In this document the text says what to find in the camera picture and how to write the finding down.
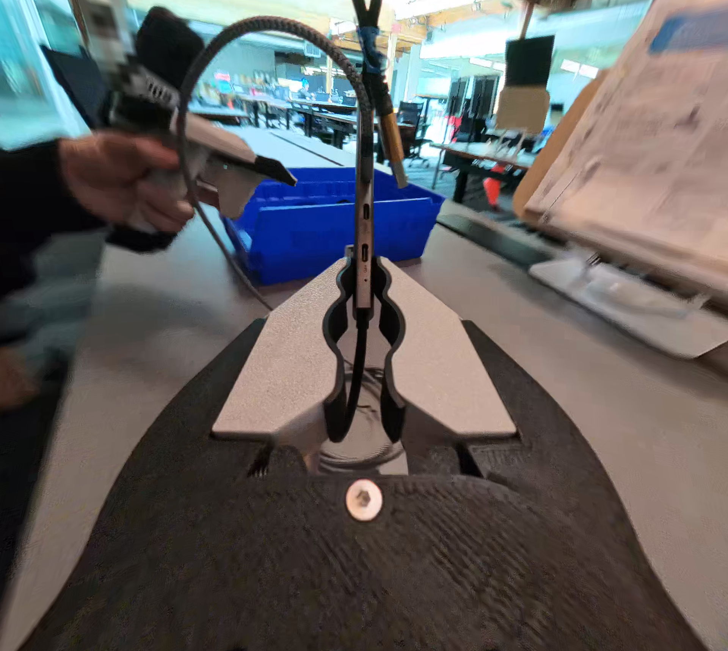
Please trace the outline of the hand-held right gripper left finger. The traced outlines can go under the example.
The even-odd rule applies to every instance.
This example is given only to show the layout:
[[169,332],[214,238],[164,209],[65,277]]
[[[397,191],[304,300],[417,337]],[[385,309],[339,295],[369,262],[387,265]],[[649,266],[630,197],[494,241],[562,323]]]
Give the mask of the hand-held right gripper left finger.
[[291,447],[309,471],[320,469],[329,439],[326,413],[347,413],[344,362],[351,259],[342,257],[278,305],[265,320],[212,426],[222,441]]

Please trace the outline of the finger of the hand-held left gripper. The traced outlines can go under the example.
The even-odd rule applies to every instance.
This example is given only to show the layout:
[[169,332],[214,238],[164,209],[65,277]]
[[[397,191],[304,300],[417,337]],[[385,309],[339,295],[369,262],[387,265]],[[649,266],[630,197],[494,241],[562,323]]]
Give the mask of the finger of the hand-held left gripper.
[[239,166],[209,163],[199,175],[199,200],[228,219],[239,219],[263,174]]
[[193,113],[173,114],[173,134],[182,137],[180,166],[190,177],[213,182],[213,171],[232,170],[235,177],[259,177],[295,186],[296,177],[277,159],[257,154],[239,135]]

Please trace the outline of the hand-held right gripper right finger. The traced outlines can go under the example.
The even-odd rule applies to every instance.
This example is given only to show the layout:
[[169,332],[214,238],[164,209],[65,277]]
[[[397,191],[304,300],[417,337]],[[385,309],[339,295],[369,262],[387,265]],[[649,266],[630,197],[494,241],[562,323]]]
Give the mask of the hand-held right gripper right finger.
[[431,449],[516,438],[517,426],[460,316],[391,260],[372,263],[378,330],[387,343],[380,393],[396,457],[377,473],[409,473]]

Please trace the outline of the blue plastic bin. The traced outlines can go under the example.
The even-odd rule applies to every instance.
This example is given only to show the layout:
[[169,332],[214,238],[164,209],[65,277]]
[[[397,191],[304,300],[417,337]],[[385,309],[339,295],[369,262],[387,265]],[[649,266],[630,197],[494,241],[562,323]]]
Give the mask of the blue plastic bin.
[[[272,285],[321,274],[355,242],[355,168],[292,169],[295,186],[266,180],[242,216],[221,216],[250,279]],[[445,197],[419,185],[399,189],[376,169],[373,254],[393,262],[420,258]]]

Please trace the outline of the person's left forearm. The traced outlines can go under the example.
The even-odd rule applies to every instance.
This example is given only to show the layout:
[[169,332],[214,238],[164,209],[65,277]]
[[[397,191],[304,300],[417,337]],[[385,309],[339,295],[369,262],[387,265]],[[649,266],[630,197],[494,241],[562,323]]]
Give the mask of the person's left forearm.
[[32,284],[33,254],[54,235],[108,226],[71,195],[60,143],[1,151],[1,297]]

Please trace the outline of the person's left hand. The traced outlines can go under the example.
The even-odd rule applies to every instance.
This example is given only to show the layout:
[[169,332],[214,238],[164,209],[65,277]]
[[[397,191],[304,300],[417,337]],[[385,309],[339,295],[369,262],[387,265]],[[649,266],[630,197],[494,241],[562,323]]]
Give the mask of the person's left hand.
[[71,195],[106,222],[176,234],[194,216],[186,198],[149,179],[152,172],[178,170],[176,152],[157,138],[101,131],[59,140],[58,157]]

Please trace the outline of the orange traffic cone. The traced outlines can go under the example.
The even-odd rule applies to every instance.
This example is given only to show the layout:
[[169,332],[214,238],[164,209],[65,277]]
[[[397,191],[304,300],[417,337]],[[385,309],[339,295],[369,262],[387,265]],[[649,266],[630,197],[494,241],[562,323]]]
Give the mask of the orange traffic cone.
[[496,162],[489,170],[488,176],[483,180],[483,189],[486,195],[489,210],[500,212],[499,195],[502,188],[502,181],[494,176],[503,175],[506,165],[502,162]]

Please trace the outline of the wooden office table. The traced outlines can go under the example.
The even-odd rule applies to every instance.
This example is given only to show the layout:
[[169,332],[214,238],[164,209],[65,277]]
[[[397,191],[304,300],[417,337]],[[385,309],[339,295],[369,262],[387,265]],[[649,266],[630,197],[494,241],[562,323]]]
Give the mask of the wooden office table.
[[481,179],[492,179],[504,184],[514,192],[525,174],[532,168],[536,156],[522,150],[514,155],[498,152],[495,146],[477,143],[431,143],[431,147],[439,150],[441,155],[435,165],[431,190],[435,186],[446,167],[457,173],[456,186],[452,201],[462,203],[468,186],[470,174],[479,174]]

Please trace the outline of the wooden board stand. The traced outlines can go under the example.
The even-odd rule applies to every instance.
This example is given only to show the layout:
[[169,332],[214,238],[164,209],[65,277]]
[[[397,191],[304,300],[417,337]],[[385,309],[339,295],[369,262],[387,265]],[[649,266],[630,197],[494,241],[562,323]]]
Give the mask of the wooden board stand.
[[547,119],[550,103],[545,86],[504,86],[499,95],[494,129],[537,136]]

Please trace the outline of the document stand with printed sheet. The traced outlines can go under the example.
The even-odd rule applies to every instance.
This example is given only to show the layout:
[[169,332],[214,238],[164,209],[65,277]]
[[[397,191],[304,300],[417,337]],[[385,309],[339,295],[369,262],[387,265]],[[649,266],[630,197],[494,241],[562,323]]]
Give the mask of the document stand with printed sheet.
[[654,0],[526,203],[529,274],[664,354],[726,348],[727,0]]

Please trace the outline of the black display panel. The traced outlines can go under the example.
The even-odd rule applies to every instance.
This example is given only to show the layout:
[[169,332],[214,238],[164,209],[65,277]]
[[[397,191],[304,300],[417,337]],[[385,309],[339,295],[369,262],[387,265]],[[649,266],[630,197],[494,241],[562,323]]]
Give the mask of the black display panel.
[[555,36],[508,40],[505,45],[505,87],[545,89],[551,72]]

